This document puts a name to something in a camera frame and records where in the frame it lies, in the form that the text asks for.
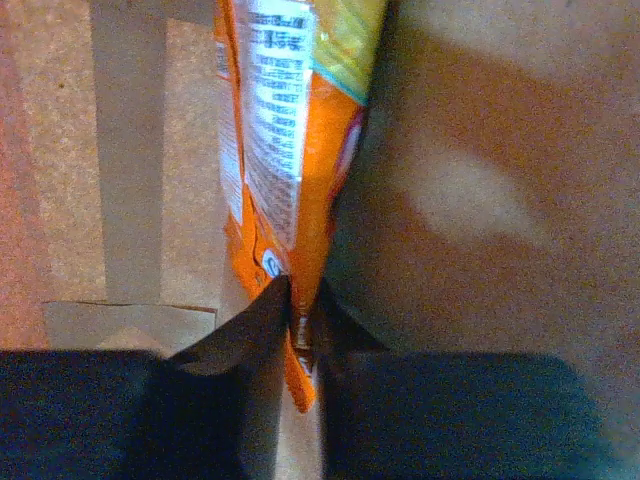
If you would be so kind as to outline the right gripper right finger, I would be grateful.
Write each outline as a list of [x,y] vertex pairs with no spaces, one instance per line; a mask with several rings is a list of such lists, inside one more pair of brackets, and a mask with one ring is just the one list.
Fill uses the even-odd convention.
[[328,479],[600,479],[581,378],[544,355],[391,352],[322,285],[313,321]]

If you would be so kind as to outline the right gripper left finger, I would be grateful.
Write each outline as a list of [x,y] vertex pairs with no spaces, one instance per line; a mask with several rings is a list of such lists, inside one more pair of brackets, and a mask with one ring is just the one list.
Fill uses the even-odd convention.
[[270,479],[290,284],[280,276],[170,358],[5,351],[5,479]]

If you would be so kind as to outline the red brown paper bag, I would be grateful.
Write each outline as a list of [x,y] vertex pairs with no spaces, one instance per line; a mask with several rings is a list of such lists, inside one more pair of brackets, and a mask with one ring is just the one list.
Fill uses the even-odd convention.
[[[209,2],[1,5],[1,341],[48,300],[245,306],[225,252]],[[404,1],[328,276],[398,350],[586,376],[639,475],[639,5]]]

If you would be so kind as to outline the orange foxs candy bag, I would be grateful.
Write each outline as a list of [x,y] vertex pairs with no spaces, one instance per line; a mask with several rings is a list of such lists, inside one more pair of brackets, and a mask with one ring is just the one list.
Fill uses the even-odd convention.
[[310,315],[332,204],[363,130],[383,1],[220,1],[214,8],[219,164],[231,266],[250,298],[285,276],[285,381],[314,405]]

